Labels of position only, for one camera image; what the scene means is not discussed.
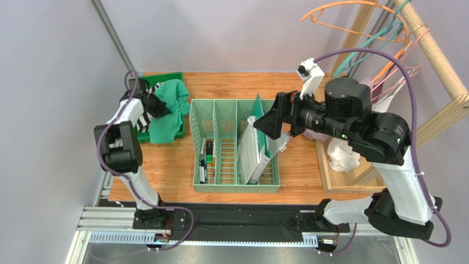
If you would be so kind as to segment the black white striped tank top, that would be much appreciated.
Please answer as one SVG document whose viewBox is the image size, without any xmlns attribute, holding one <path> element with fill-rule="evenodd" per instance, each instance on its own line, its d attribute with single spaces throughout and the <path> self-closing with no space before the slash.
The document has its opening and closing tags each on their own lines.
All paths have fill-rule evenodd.
<svg viewBox="0 0 469 264">
<path fill-rule="evenodd" d="M 157 82 L 154 86 L 149 86 L 145 89 L 144 95 L 149 97 L 154 95 L 154 92 L 162 85 L 162 82 Z M 148 112 L 144 112 L 138 119 L 136 128 L 140 133 L 148 132 L 151 123 L 152 115 Z"/>
</svg>

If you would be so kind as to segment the teal plastic hanger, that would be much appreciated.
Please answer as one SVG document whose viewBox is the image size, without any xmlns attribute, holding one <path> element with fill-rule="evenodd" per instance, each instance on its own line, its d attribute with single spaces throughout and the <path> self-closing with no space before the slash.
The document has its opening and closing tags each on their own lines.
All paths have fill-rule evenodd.
<svg viewBox="0 0 469 264">
<path fill-rule="evenodd" d="M 391 22 L 382 29 L 380 29 L 378 32 L 376 32 L 374 35 L 369 37 L 366 41 L 364 41 L 359 47 L 363 48 L 371 48 L 371 45 L 378 40 L 379 38 L 385 37 L 388 33 L 390 33 L 392 30 L 392 35 L 390 38 L 385 38 L 384 43 L 378 48 L 378 50 L 384 48 L 387 44 L 389 44 L 392 41 L 395 41 L 396 43 L 402 42 L 403 45 L 403 50 L 411 43 L 409 40 L 409 29 L 408 26 L 403 22 L 403 20 L 396 21 L 400 17 L 400 12 L 402 8 L 407 4 L 410 3 L 411 1 L 404 1 L 402 4 L 400 4 L 397 9 L 394 11 L 392 15 Z M 348 55 L 339 65 L 339 67 L 333 72 L 332 77 L 337 78 L 339 75 L 344 72 L 349 70 L 349 74 L 353 72 L 353 68 L 356 68 L 357 66 L 361 65 L 362 62 L 367 60 L 369 57 L 372 56 L 371 53 L 368 53 L 367 55 L 364 55 L 362 58 L 356 59 L 354 62 L 352 61 L 356 56 L 359 56 L 360 54 L 364 54 L 364 52 L 352 52 L 350 55 Z"/>
</svg>

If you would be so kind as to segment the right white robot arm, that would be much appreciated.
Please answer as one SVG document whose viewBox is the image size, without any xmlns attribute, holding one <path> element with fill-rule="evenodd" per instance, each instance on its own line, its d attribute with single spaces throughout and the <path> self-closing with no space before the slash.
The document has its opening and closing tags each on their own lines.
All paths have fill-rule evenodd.
<svg viewBox="0 0 469 264">
<path fill-rule="evenodd" d="M 407 122 L 393 113 L 373 111 L 370 88 L 352 78 L 329 81 L 324 95 L 325 100 L 318 102 L 298 91 L 280 92 L 271 110 L 253 125 L 271 139 L 278 139 L 282 126 L 289 124 L 292 136 L 312 130 L 346 141 L 379 171 L 385 189 L 358 200 L 324 199 L 316 219 L 323 225 L 369 223 L 387 235 L 429 240 L 432 207 L 442 200 L 427 202 L 428 192 L 413 168 Z"/>
</svg>

